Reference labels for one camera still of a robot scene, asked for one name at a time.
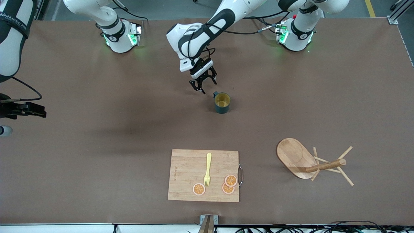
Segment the white robotic arm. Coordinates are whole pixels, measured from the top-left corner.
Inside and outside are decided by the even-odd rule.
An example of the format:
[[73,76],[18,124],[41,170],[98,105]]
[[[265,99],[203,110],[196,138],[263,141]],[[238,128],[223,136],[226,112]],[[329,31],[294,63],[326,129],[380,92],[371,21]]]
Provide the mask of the white robotic arm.
[[292,51],[303,50],[311,42],[314,28],[322,17],[323,11],[337,14],[343,11],[349,0],[278,0],[279,7],[284,11],[299,9],[296,18],[281,22],[283,28],[276,29],[280,44]]
[[196,91],[204,92],[201,85],[206,78],[215,82],[213,61],[201,59],[203,49],[223,30],[235,24],[258,8],[266,0],[222,0],[213,17],[205,24],[175,24],[167,32],[167,39],[180,59],[180,71],[190,71],[190,84]]
[[63,0],[66,7],[77,15],[89,17],[103,31],[106,44],[116,53],[128,52],[138,45],[141,25],[119,19],[115,10],[107,7],[112,0]]
[[22,49],[36,11],[36,0],[0,2],[0,83],[20,68]]

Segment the yellow fork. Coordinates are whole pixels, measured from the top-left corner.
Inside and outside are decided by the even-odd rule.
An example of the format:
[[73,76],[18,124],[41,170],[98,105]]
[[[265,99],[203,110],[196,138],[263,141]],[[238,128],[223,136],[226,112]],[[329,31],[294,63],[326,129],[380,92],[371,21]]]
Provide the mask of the yellow fork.
[[211,164],[211,153],[207,153],[207,170],[204,176],[204,186],[208,187],[210,184],[210,164]]

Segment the mug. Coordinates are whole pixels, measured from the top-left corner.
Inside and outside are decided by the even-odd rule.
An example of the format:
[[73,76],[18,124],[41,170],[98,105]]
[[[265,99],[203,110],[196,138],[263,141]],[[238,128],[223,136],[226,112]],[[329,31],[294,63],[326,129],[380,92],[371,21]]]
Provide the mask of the mug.
[[230,96],[224,92],[214,92],[214,107],[217,113],[224,114],[229,111],[230,108]]

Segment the metal handle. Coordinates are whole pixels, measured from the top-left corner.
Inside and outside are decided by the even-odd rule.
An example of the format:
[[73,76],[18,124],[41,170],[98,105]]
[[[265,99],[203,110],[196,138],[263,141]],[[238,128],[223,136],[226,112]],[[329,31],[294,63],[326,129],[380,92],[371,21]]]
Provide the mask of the metal handle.
[[237,180],[238,180],[238,187],[240,188],[241,184],[243,183],[243,168],[241,168],[240,163],[238,164],[238,170],[239,171],[237,172]]

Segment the wooden peg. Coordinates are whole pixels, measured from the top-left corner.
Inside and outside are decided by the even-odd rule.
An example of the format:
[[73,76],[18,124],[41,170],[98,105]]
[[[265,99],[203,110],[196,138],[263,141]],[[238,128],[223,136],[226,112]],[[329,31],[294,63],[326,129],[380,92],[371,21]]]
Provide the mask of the wooden peg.
[[316,152],[316,147],[313,148],[313,156],[318,157],[318,153]]
[[312,167],[307,167],[305,169],[305,171],[306,172],[316,172],[318,169],[319,170],[325,170],[325,169],[328,169],[328,168],[344,166],[345,164],[347,164],[347,161],[345,159],[338,159],[338,160],[333,161],[330,164],[320,164],[320,165],[316,165],[316,166],[312,166]]
[[[316,152],[316,147],[313,148],[313,155],[314,155],[315,158],[318,157],[318,153]],[[319,169],[316,170],[315,174],[312,176],[312,178],[310,180],[313,181],[316,178],[316,176],[319,174],[319,172],[320,172]]]
[[329,162],[329,161],[326,161],[326,160],[324,160],[324,159],[321,159],[321,158],[319,158],[319,157],[313,157],[315,160],[316,160],[316,163],[317,164],[319,164],[319,162],[318,161],[321,161],[321,162],[324,162],[324,163],[327,163],[327,164],[331,164],[331,162]]
[[325,169],[325,170],[330,171],[330,172],[341,173],[341,172],[340,172],[340,171],[338,171],[338,170],[335,170],[335,169],[330,169],[330,168]]
[[343,154],[341,154],[341,156],[338,159],[342,159],[343,157],[345,157],[345,155],[347,155],[347,153],[352,149],[352,146],[350,146]]
[[348,183],[351,186],[354,186],[354,183],[352,183],[351,179],[345,174],[345,172],[342,170],[342,168],[340,168],[340,167],[337,167],[337,168],[338,168],[339,172],[341,172],[342,175],[345,177],[345,179],[348,181]]
[[316,170],[315,174],[312,176],[312,178],[310,180],[313,181],[316,178],[316,176],[319,174],[319,172],[320,172],[319,169]]

